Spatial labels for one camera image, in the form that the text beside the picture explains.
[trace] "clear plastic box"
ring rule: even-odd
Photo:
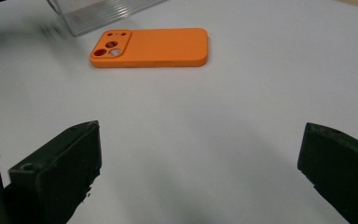
[[[167,0],[48,0],[73,36],[121,20]]]

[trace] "orange phone case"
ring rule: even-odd
[[[89,61],[94,67],[197,67],[208,60],[208,34],[200,28],[110,30]]]

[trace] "white backdrop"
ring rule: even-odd
[[[103,168],[69,223],[347,223],[296,168],[306,122],[358,138],[358,7],[171,0],[79,38],[0,3],[0,166],[97,119]],[[202,27],[199,68],[95,69],[103,31]]]

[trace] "white surface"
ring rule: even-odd
[[[97,119],[103,169],[70,223],[347,223],[296,168],[306,122],[358,138],[358,7],[175,0],[77,39],[0,3],[0,165]],[[104,30],[202,27],[200,68],[95,69]]]

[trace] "screw hole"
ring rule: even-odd
[[[337,134],[342,133],[342,132],[341,132],[341,131],[339,131],[339,130],[331,130],[331,132],[332,132],[332,133],[337,133]]]
[[[32,163],[26,163],[22,165],[21,169],[25,171],[32,171],[34,169],[34,165]]]
[[[97,49],[94,51],[95,56],[103,56],[106,53],[106,49]]]

